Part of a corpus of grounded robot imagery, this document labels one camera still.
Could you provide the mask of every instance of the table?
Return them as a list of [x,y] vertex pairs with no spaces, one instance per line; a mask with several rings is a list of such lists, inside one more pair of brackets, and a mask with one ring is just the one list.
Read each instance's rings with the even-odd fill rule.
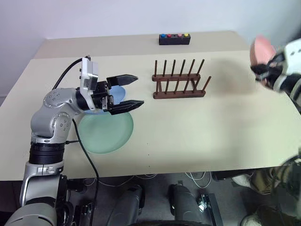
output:
[[[301,144],[301,117],[287,95],[254,81],[243,39],[234,32],[191,36],[189,46],[159,46],[158,35],[45,41],[0,108],[0,180],[23,178],[32,115],[62,71],[89,53],[99,63],[99,81],[124,73],[138,76],[125,86],[126,99],[145,101],[131,111],[134,130],[124,146],[109,154],[90,154],[101,177],[272,167],[295,155]],[[158,60],[161,73],[165,59],[167,72],[174,59],[175,71],[186,59],[185,72],[193,59],[193,72],[205,59],[199,87],[212,76],[205,97],[153,99],[154,62]],[[78,86],[79,65],[60,84]],[[72,128],[68,140],[74,139]],[[66,145],[64,161],[63,173],[69,178],[94,177],[79,144]]]

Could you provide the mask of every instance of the green plate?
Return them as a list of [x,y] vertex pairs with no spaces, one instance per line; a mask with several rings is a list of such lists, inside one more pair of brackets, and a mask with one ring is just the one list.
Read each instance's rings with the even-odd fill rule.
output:
[[133,128],[130,113],[85,115],[79,123],[79,136],[88,152],[106,154],[122,147]]

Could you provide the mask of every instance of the sneaker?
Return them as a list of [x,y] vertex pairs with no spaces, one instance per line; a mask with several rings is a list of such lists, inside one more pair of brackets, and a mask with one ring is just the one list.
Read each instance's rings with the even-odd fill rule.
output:
[[232,180],[240,186],[251,188],[251,183],[250,183],[251,176],[248,174],[243,174],[237,177],[233,177]]
[[262,226],[257,214],[246,216],[240,223],[240,226]]

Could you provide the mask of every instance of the black box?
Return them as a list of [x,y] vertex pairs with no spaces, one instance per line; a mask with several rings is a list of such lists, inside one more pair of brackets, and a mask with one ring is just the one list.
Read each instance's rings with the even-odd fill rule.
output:
[[187,37],[184,34],[160,34],[159,45],[189,45],[190,34]]

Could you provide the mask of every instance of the tabletop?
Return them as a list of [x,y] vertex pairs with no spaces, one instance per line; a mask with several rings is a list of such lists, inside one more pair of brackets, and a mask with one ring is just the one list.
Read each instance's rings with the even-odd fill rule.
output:
[[[135,75],[138,81],[124,87],[126,100],[145,101],[130,112],[133,133],[120,149],[90,154],[101,177],[271,167],[295,155],[301,143],[301,117],[287,95],[267,90],[254,81],[244,41],[234,32],[191,36],[189,46],[162,48],[157,44],[157,35],[111,37],[112,42],[109,37],[47,40],[0,108],[0,180],[23,178],[32,115],[62,71],[88,53],[99,64],[99,81],[119,74]],[[215,44],[219,39],[223,44]],[[117,40],[125,41],[123,45],[118,42],[119,52],[115,48]],[[155,60],[158,73],[162,73],[164,60],[169,72],[174,59],[175,71],[186,59],[186,73],[193,59],[196,65],[205,59],[199,86],[212,77],[205,97],[153,99],[156,83],[151,76]],[[68,72],[60,87],[79,86],[79,67]],[[76,116],[75,120],[79,122],[81,118]],[[74,139],[71,128],[68,140]],[[94,177],[79,144],[66,145],[64,161],[63,173],[69,178]]]

